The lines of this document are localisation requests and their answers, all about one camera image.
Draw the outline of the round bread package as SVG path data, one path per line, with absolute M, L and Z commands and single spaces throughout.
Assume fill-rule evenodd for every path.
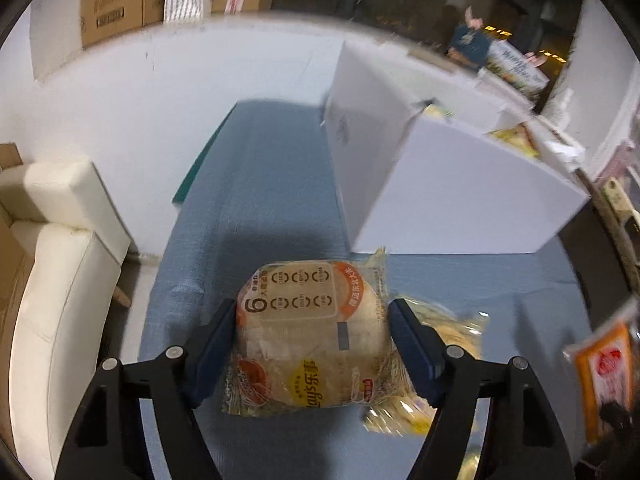
M 390 336 L 387 255 L 274 262 L 236 298 L 224 411 L 265 417 L 373 405 L 409 378 Z

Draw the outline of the orange cracker package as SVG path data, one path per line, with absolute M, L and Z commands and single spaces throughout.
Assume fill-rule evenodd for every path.
M 611 431 L 602 406 L 617 403 L 631 412 L 639 400 L 639 298 L 628 299 L 580 344 L 565 347 L 563 356 L 579 380 L 586 441 L 596 444 Z

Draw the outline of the yellow chip bag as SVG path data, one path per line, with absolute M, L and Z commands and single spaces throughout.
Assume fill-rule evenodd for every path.
M 512 128 L 491 131 L 489 135 L 496 140 L 509 144 L 524 156 L 529 158 L 538 158 L 540 156 L 534 137 L 524 122 L 520 122 Z

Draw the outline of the yellow clear snack bag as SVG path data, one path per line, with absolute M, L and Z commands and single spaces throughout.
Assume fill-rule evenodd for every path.
M 420 324 L 437 333 L 445 347 L 458 346 L 474 359 L 482 357 L 487 313 L 457 316 L 440 304 L 407 296 L 402 300 Z M 410 344 L 417 340 L 414 333 L 403 333 L 400 344 L 392 345 L 380 370 L 376 393 L 363 415 L 367 430 L 393 436 L 425 436 L 431 429 L 435 404 L 442 400 L 444 360 L 432 361 L 423 350 L 412 353 Z

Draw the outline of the white sofa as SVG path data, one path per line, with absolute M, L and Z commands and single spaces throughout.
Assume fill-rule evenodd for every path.
M 2 170 L 1 206 L 34 258 L 11 349 L 8 448 L 26 474 L 51 479 L 98 364 L 130 238 L 88 160 Z

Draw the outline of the white open storage box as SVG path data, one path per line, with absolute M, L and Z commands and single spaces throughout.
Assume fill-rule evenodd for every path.
M 540 156 L 492 138 L 524 122 Z M 529 114 L 449 74 L 344 44 L 324 126 L 350 248 L 529 254 L 587 193 Z

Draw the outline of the flat cardboard sheet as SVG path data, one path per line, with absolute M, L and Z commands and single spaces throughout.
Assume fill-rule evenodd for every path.
M 14 450 L 9 399 L 11 349 L 17 313 L 34 258 L 10 230 L 12 223 L 6 208 L 1 206 L 1 437 Z

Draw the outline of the yellow tissue box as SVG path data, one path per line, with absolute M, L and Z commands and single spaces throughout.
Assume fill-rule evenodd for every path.
M 614 177 L 607 178 L 602 184 L 601 191 L 610 204 L 615 217 L 621 226 L 639 226 L 639 211 L 634 208 L 634 204 L 623 185 Z

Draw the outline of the blue white gift box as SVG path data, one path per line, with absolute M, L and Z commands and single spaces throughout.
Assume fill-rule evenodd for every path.
M 488 70 L 530 102 L 537 102 L 549 83 L 540 69 L 548 55 L 522 53 L 508 40 L 494 39 L 487 32 L 483 20 L 476 18 L 472 6 L 468 6 L 464 10 L 464 23 L 454 30 L 446 57 L 474 73 Z

